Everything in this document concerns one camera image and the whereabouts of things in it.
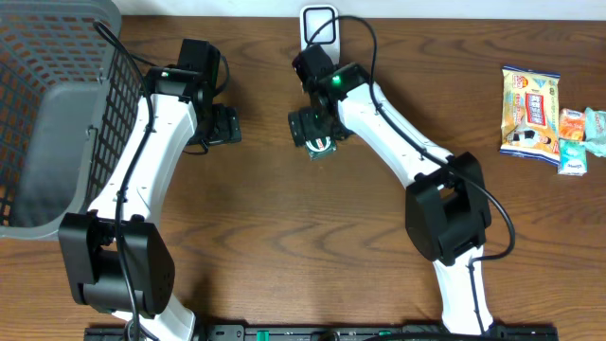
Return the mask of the light blue small packet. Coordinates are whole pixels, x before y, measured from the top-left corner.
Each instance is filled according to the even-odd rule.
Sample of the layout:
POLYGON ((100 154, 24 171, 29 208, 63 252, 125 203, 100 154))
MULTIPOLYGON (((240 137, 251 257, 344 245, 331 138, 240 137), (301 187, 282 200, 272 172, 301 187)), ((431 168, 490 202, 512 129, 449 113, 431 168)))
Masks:
POLYGON ((597 157, 606 155, 605 148, 605 112, 587 107, 584 111, 586 150, 597 157))

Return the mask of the dark green round-label packet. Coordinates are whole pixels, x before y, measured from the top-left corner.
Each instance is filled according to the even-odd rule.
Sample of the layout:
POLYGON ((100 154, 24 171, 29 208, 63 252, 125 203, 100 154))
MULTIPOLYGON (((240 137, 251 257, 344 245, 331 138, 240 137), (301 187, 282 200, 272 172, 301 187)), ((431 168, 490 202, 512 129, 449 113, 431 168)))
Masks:
POLYGON ((311 161, 326 157, 337 151, 337 144, 329 136, 307 140, 304 145, 311 161))

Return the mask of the orange small packet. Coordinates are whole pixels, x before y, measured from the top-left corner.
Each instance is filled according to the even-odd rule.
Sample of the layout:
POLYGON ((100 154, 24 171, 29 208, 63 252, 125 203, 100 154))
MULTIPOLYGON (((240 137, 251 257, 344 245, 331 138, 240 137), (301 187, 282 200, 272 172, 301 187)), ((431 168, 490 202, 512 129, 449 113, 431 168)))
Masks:
POLYGON ((559 118, 559 137, 572 141, 585 138, 586 115, 583 112, 562 109, 559 118))

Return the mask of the green white packet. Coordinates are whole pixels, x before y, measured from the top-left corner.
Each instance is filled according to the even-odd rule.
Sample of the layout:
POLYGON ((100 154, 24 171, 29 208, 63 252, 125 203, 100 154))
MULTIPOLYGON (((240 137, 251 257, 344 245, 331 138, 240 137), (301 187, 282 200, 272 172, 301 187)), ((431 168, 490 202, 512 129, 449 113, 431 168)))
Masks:
POLYGON ((575 140, 560 139, 560 164, 558 174, 582 176, 587 172, 585 146, 575 140))

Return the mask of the large yellow snack bag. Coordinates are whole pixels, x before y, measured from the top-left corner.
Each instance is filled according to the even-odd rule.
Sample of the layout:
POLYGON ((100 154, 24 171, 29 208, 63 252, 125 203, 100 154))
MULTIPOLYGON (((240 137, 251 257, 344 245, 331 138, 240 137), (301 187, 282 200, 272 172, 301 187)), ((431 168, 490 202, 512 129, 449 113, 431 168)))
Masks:
POLYGON ((559 165, 561 75, 512 65, 502 73, 500 153, 559 165))

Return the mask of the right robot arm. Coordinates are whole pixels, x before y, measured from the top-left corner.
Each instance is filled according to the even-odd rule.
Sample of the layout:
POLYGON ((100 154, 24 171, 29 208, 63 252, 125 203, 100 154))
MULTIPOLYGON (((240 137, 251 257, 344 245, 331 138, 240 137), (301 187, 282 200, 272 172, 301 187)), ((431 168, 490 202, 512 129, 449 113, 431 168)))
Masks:
POLYGON ((442 323, 451 333, 480 335, 493 322, 481 267, 491 223, 478 160, 455 156, 417 130, 385 97, 359 64, 338 67, 313 45, 293 60, 311 104, 288 115, 295 146, 310 154, 332 151, 358 135, 405 188, 405 229, 436 270, 442 323))

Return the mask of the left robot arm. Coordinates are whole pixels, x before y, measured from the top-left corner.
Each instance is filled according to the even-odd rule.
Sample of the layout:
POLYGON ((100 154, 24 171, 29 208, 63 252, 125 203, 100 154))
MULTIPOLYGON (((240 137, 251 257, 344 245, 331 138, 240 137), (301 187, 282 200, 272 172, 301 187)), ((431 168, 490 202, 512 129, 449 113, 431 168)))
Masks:
POLYGON ((234 108, 215 102, 225 56, 185 39, 176 64, 153 66, 142 81, 137 122, 108 183, 83 213, 58 230, 71 295, 125 320, 122 340, 194 340, 196 315, 174 295, 174 261, 159 220, 176 164, 187 147, 238 143, 234 108))

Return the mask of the grey plastic mesh basket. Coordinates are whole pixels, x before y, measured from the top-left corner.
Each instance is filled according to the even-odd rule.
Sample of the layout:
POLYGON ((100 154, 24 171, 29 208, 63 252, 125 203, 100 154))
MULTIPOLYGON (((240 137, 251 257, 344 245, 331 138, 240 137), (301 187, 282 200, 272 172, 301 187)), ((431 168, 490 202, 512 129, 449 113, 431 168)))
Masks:
POLYGON ((1 236, 53 240, 105 187, 136 122, 140 82, 93 24, 111 1, 1 4, 1 236))

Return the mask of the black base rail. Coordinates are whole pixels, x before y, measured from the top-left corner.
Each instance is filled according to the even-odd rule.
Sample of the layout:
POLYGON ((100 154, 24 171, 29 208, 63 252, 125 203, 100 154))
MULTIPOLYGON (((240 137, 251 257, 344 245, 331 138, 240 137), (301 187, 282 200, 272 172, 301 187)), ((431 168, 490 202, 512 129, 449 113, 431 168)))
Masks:
MULTIPOLYGON (((368 340, 470 340, 438 325, 408 324, 401 327, 246 327, 202 326, 194 330, 198 341, 368 341, 368 340)), ((493 325, 477 337, 497 341, 559 341, 554 327, 493 325)))

